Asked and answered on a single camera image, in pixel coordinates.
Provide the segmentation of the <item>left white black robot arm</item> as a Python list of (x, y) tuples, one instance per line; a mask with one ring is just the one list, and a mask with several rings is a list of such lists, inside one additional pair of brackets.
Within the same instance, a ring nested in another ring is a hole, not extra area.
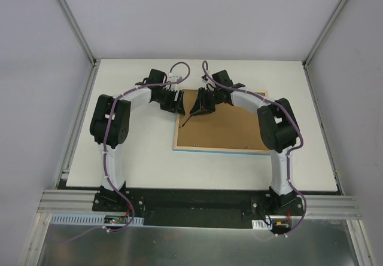
[(90, 123), (90, 134), (98, 145), (103, 178), (94, 197), (92, 210), (122, 212), (132, 203), (126, 197), (126, 180), (120, 157), (121, 146), (127, 139), (130, 115), (138, 107), (150, 102), (173, 114), (185, 114), (183, 92), (178, 85), (186, 78), (152, 69), (149, 76), (133, 88), (117, 96), (98, 97)]

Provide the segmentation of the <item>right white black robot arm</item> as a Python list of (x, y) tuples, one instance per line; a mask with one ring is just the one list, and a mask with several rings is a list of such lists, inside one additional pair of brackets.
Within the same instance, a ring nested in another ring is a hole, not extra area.
[(210, 74), (207, 69), (202, 79), (205, 87), (198, 89), (191, 116), (215, 112), (221, 103), (246, 109), (257, 115), (260, 137), (270, 150), (272, 182), (269, 187), (269, 204), (263, 206), (265, 214), (283, 215), (297, 198), (291, 181), (291, 152), (301, 138), (290, 102), (285, 99), (270, 100), (249, 91), (241, 83), (234, 84), (227, 71)]

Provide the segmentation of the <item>red handled screwdriver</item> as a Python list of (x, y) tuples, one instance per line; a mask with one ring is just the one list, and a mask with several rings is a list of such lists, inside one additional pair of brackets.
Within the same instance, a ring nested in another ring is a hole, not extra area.
[(179, 126), (179, 129), (183, 128), (192, 117), (194, 117), (194, 116), (189, 115), (189, 117), (185, 120), (185, 122), (183, 122), (182, 125)]

